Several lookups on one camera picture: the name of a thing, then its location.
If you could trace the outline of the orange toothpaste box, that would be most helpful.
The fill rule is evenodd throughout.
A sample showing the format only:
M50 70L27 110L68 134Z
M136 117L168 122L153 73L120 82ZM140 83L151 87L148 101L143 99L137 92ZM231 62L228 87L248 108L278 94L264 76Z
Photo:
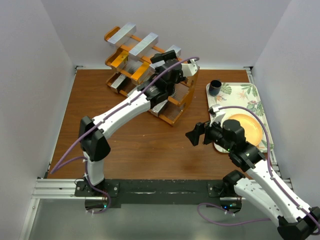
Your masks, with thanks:
M150 63L144 62L130 77L133 84L140 85L150 72Z
M117 72L121 71L129 58L129 52L125 50L117 51L110 59L110 66Z

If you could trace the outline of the chrome silver toothpaste box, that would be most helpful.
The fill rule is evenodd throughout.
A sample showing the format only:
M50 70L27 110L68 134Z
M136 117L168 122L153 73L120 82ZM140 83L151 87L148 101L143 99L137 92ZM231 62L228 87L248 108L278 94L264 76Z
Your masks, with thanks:
M161 114L161 112L162 112L162 110L164 109L164 107L166 106L167 102L168 102L168 101L165 100L165 101L163 101L163 102L155 105L155 106L150 110L150 112L151 112L154 116L158 117L158 116Z

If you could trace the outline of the grey toothpaste box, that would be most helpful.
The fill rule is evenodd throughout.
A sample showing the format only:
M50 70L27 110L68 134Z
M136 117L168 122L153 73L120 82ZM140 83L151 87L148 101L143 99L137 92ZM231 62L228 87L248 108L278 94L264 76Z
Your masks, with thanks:
M136 24L128 22L120 29L110 32L105 36L105 40L115 48L119 48L126 43L131 36L136 33Z

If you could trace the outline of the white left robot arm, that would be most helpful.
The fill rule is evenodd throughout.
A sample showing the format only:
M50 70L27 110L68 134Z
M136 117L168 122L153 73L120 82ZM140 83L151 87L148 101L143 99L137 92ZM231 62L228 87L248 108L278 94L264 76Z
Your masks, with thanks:
M151 58L153 74L139 84L131 95L94 118L80 121L79 143L83 151L85 179L96 187L104 181L104 160L111 151L108 139L136 116L166 101L175 92L175 86L198 71L194 60L179 61L174 50L157 53Z

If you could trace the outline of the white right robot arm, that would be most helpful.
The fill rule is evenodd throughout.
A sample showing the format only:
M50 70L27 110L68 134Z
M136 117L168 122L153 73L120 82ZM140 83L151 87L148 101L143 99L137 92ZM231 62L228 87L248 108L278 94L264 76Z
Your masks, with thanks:
M305 240L320 233L320 209L311 207L283 182L270 161L248 142L245 129L235 119L223 123L198 122L186 137L193 146L215 143L229 152L234 170L223 179L224 191L251 202L275 224L284 240Z

